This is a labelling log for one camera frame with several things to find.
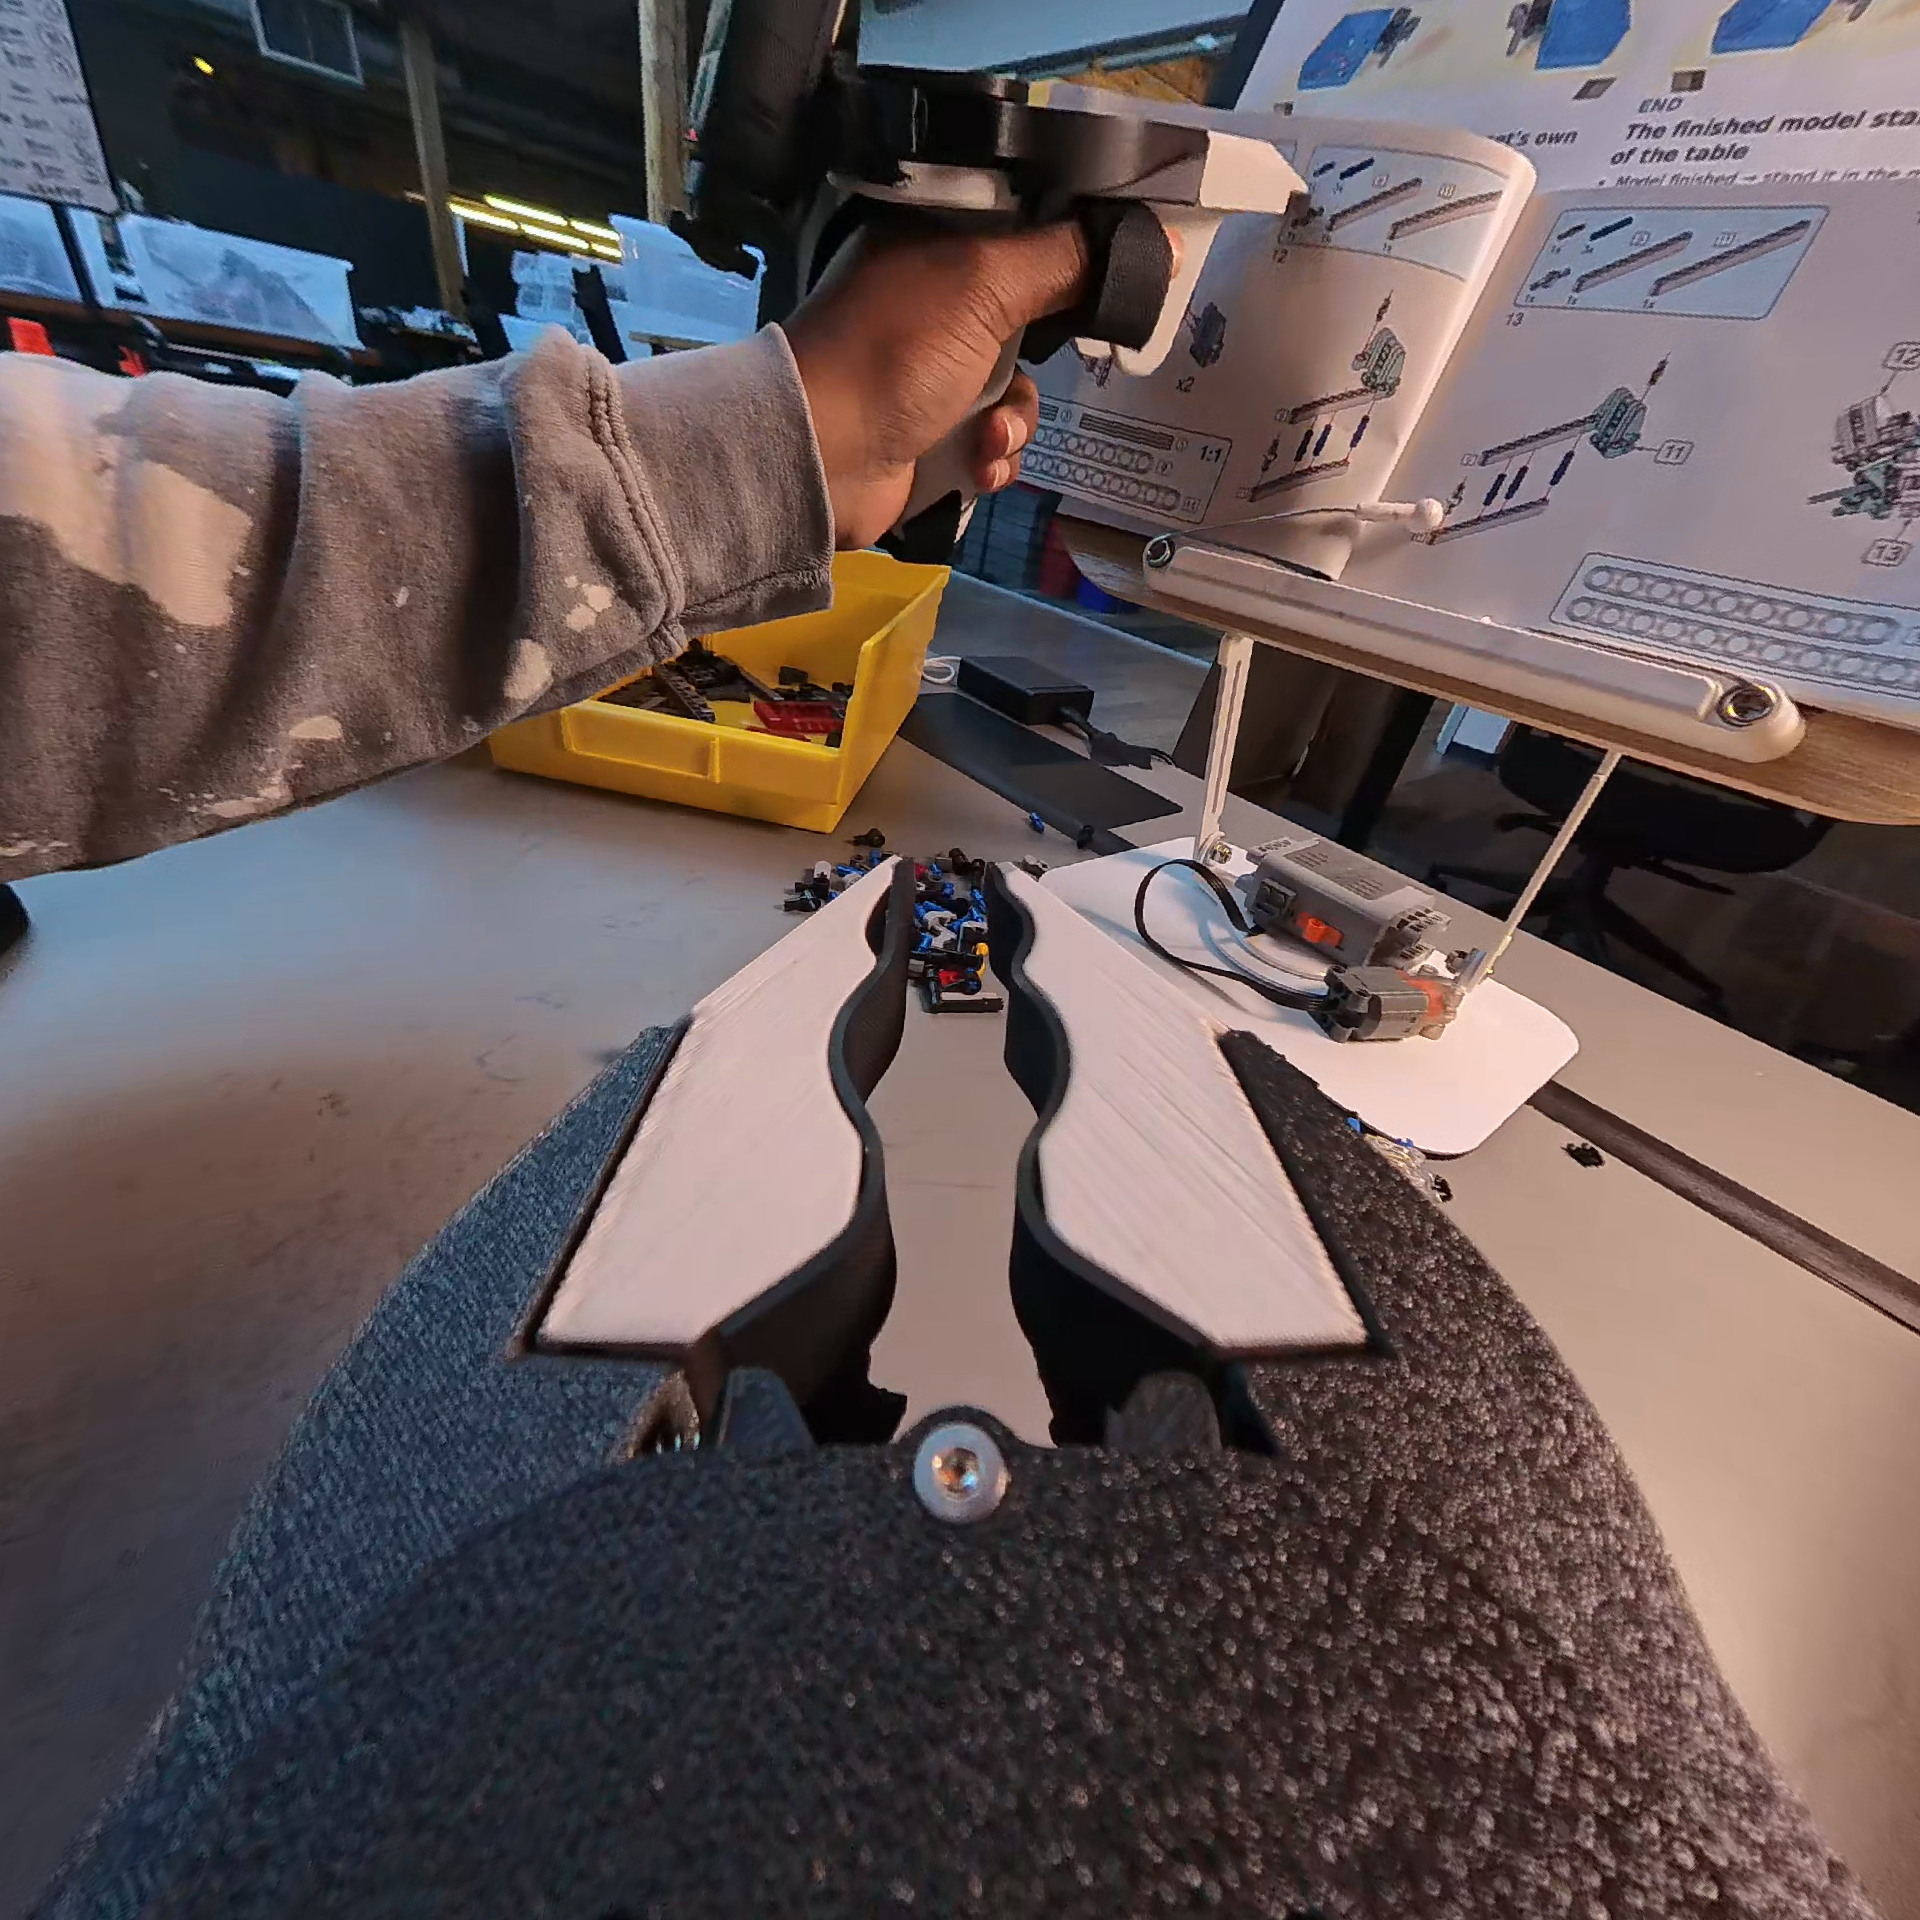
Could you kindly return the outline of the pile of black red beams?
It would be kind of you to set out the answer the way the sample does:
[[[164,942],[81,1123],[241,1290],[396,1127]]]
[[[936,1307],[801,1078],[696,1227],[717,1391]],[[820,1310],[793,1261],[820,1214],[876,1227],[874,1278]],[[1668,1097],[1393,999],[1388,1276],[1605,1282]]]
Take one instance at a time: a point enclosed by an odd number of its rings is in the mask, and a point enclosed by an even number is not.
[[[851,694],[851,679],[824,679],[798,662],[756,668],[696,640],[682,656],[595,698],[614,708],[835,749]]]

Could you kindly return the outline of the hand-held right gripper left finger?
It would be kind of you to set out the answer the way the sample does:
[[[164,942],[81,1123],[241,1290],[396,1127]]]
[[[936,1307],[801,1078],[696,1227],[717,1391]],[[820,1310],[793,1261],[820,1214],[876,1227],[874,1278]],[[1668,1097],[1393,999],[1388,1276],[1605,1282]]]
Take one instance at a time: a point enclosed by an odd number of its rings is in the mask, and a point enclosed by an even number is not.
[[[913,895],[882,860],[673,1028],[556,1255],[541,1352],[666,1362],[704,1416],[756,1367],[815,1423],[861,1401],[897,1278],[868,1102],[900,1049]]]

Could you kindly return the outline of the printed instruction sheet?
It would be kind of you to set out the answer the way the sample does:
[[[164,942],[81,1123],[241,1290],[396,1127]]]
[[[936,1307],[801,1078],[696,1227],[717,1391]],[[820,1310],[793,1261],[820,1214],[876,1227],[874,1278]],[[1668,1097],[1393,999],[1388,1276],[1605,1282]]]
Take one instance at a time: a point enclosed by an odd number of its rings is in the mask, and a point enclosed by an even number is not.
[[[1914,179],[1914,2],[1279,3],[1237,107],[1494,138],[1539,186]]]

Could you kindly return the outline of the white storage box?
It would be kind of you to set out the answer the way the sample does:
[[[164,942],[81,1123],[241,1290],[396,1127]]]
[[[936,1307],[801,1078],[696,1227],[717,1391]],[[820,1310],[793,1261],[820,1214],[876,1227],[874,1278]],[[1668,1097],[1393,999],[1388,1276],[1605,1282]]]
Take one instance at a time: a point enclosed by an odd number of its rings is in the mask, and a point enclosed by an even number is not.
[[[136,211],[113,231],[154,320],[364,347],[344,258]]]

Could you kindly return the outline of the black power adapter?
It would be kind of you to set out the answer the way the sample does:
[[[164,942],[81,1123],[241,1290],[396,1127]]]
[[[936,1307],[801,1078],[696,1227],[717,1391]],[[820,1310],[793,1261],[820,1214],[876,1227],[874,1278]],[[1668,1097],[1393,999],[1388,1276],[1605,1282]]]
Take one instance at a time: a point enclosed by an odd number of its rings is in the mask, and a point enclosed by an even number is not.
[[[1092,718],[1090,685],[1017,653],[959,656],[953,687],[1027,727],[1069,727]]]

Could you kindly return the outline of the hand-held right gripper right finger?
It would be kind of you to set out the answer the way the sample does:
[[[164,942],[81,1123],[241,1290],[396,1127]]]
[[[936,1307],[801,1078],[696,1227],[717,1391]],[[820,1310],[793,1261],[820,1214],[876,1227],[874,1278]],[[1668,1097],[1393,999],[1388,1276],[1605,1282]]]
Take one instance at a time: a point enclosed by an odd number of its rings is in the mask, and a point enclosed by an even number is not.
[[[985,874],[1004,1062],[1034,1109],[1010,1290],[1057,1443],[1108,1438],[1181,1375],[1224,1431],[1249,1364],[1363,1353],[1363,1276],[1293,1182],[1307,1082],[1031,876]]]

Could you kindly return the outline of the stack of red blue crates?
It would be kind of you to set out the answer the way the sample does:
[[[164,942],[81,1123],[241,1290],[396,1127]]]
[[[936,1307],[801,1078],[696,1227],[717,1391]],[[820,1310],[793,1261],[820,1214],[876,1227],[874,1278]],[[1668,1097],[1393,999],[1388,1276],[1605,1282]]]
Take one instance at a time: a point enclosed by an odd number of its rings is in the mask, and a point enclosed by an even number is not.
[[[973,501],[951,566],[1030,598],[1069,601],[1081,573],[1053,521],[1062,495],[1019,481]]]

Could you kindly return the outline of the white notice sheet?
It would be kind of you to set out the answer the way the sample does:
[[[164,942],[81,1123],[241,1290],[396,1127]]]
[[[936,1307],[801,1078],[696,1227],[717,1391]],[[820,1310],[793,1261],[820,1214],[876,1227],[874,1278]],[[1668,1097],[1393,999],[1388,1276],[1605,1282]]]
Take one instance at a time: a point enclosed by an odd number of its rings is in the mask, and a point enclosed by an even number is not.
[[[66,2],[1,2],[1,189],[119,208]]]

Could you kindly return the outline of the open instruction booklet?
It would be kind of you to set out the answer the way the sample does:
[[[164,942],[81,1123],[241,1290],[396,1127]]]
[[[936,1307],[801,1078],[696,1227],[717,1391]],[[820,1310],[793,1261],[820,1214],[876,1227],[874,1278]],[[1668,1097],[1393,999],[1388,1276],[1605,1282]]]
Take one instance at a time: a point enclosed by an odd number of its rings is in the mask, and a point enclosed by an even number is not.
[[[1463,131],[1220,116],[1305,194],[1217,229],[1154,373],[1063,347],[1062,512],[1915,716],[1915,183],[1548,189]]]

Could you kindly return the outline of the black desk mat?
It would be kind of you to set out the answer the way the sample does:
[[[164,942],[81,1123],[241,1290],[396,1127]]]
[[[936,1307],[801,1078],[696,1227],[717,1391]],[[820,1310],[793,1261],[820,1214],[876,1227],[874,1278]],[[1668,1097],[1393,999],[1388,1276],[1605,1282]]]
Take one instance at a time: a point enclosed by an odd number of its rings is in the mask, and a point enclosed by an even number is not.
[[[1175,799],[959,692],[923,690],[897,733],[1035,815],[1079,851],[1121,851],[1129,841],[1119,828],[1181,812]]]

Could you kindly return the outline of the black office chair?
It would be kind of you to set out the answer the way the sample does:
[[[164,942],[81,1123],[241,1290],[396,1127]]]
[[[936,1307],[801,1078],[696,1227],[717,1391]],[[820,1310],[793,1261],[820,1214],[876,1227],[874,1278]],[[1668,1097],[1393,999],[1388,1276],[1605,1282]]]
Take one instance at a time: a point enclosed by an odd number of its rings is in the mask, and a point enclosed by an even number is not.
[[[1531,902],[1541,939],[1608,966],[1628,948],[1705,998],[1718,985],[1614,895],[1616,876],[1638,871],[1727,895],[1722,876],[1776,874],[1814,851],[1831,820],[1737,787],[1621,760],[1571,831],[1571,868]]]

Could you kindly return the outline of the yellow bin with black beams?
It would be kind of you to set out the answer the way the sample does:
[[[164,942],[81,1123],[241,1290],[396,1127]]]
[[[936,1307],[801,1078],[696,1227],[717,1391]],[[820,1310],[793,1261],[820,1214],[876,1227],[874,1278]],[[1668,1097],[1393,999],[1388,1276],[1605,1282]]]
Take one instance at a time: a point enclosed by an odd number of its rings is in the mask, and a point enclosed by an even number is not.
[[[829,831],[850,812],[921,694],[948,566],[876,549],[831,561],[829,607],[708,636],[708,649],[774,685],[781,668],[848,685],[837,741],[758,725],[749,699],[709,696],[717,720],[587,698],[494,731],[498,768],[659,803]]]

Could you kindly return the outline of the grey orange toy motor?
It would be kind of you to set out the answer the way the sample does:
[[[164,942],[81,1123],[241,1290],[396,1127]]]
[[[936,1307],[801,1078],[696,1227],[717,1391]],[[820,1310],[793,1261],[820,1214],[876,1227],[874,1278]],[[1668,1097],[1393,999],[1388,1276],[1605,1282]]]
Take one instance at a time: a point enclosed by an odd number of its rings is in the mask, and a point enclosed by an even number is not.
[[[1343,966],[1325,976],[1309,1017],[1338,1043],[1437,1039],[1458,1015],[1462,981],[1397,966]]]

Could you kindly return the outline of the pile of mixed toy pins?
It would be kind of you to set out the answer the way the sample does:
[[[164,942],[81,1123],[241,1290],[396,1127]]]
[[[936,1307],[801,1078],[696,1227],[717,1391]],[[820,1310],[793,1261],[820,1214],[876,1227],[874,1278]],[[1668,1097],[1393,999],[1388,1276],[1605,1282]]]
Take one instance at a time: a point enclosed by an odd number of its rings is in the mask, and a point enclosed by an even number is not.
[[[815,913],[884,863],[878,829],[851,840],[842,862],[817,860],[784,894],[786,913]],[[906,933],[906,984],[930,1015],[998,1015],[1006,999],[992,985],[987,860],[953,845],[943,854],[909,858],[913,906]]]

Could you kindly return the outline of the grey battery box with motor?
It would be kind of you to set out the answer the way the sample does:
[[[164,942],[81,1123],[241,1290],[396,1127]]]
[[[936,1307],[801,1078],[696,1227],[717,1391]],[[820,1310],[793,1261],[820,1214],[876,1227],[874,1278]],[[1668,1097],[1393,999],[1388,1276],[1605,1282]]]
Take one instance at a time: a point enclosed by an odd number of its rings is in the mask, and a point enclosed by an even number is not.
[[[1434,894],[1336,840],[1285,828],[1247,850],[1235,877],[1252,926],[1341,967],[1411,963],[1445,948],[1451,917]]]

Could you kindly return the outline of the white wooden book stand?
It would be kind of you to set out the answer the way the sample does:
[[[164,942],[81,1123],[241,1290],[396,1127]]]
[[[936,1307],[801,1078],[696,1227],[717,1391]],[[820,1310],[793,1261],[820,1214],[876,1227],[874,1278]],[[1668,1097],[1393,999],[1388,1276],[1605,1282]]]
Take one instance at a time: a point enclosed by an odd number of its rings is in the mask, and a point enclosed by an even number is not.
[[[1114,594],[1222,625],[1220,694],[1204,795],[1187,837],[1115,851],[1045,882],[1102,933],[1139,954],[1217,1028],[1256,1032],[1334,1099],[1393,1139],[1437,1158],[1463,1156],[1548,1086],[1575,1052],[1571,1029],[1541,1006],[1491,981],[1494,956],[1519,926],[1456,932],[1472,948],[1465,988],[1437,1038],[1340,1039],[1311,1015],[1270,1003],[1244,977],[1301,984],[1311,954],[1282,946],[1257,963],[1213,898],[1252,869],[1231,844],[1226,806],[1249,662],[1257,645],[1353,670],[1599,747],[1619,758],[1793,803],[1838,821],[1910,828],[1918,817],[1915,716],[1877,722],[1796,703],[1777,676],[1644,649],[1552,636],[1330,583],[1207,542],[1141,540],[1067,521],[1067,549]]]

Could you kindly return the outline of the wooden post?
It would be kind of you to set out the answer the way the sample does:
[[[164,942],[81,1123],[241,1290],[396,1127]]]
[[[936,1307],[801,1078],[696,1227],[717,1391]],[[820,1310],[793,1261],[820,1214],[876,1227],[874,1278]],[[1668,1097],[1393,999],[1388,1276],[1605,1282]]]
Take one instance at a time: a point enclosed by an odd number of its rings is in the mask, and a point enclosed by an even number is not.
[[[437,294],[448,315],[466,323],[467,276],[449,204],[437,63],[423,3],[396,3],[396,41]]]

